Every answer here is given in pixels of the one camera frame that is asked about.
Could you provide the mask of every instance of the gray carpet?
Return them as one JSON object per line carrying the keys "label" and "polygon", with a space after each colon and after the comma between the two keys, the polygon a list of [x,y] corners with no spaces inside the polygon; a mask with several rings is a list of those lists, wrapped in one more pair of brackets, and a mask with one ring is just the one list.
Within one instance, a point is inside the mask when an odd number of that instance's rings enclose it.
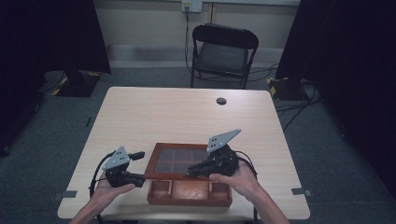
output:
{"label": "gray carpet", "polygon": [[[43,90],[61,74],[46,74]],[[255,73],[250,79],[265,74]],[[239,89],[237,82],[228,82],[232,79],[214,80],[221,82],[195,79],[195,87]],[[100,78],[91,98],[54,97],[47,91],[38,112],[10,145],[10,155],[0,158],[0,223],[67,223],[57,217],[60,201],[53,195],[66,190],[112,86],[188,88],[190,75],[186,68],[117,68]],[[313,93],[313,86],[305,88]],[[247,89],[268,87],[261,79],[249,82]],[[276,106],[299,103],[275,101]],[[282,126],[297,111],[279,113]],[[300,113],[285,135],[303,188],[313,193],[307,198],[311,218],[292,223],[395,223],[396,203],[371,166],[342,137],[336,118],[322,102]]]}

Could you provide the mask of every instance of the electrical outlet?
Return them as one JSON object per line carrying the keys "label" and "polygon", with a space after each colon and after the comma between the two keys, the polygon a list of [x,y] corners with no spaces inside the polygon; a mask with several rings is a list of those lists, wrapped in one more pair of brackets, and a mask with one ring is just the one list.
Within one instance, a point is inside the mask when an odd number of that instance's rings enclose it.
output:
{"label": "electrical outlet", "polygon": [[192,12],[202,12],[202,2],[192,1],[191,2],[191,11]]}
{"label": "electrical outlet", "polygon": [[189,9],[189,12],[192,11],[191,1],[181,1],[181,11],[186,11],[186,8]]}

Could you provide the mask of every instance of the black curtain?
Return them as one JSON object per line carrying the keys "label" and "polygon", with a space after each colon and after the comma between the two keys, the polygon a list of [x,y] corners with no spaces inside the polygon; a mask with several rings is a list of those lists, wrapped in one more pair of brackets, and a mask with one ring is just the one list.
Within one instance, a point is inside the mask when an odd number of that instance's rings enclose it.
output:
{"label": "black curtain", "polygon": [[0,147],[48,71],[110,73],[92,0],[2,0],[0,51]]}
{"label": "black curtain", "polygon": [[347,139],[394,198],[395,11],[395,1],[302,0],[276,74],[319,82]]}

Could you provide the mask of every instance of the white wall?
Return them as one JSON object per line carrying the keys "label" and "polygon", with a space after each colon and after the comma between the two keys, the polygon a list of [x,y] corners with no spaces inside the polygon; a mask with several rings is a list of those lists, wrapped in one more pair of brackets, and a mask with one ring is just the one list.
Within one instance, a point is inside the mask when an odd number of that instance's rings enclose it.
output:
{"label": "white wall", "polygon": [[[128,45],[141,51],[173,51],[171,58],[175,58],[170,60],[183,61],[186,15],[181,12],[180,1],[97,0],[95,6],[107,45]],[[268,52],[277,52],[272,60],[280,58],[279,52],[281,54],[286,44],[297,6],[204,2],[202,13],[190,13],[190,36],[195,26],[210,22],[212,6],[214,23],[249,29],[259,38],[258,58],[268,58],[261,55]]]}

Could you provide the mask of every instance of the wall baseboard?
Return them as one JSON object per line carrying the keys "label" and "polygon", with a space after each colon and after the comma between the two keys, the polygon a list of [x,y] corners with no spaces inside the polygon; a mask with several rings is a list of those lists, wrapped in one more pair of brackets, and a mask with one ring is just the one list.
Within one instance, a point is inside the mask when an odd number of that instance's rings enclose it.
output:
{"label": "wall baseboard", "polygon": [[[130,45],[109,45],[107,56],[110,67],[184,67],[184,48],[151,48],[135,47]],[[270,67],[279,63],[283,49],[258,49],[254,58],[253,67]],[[192,48],[187,56],[191,66]]]}

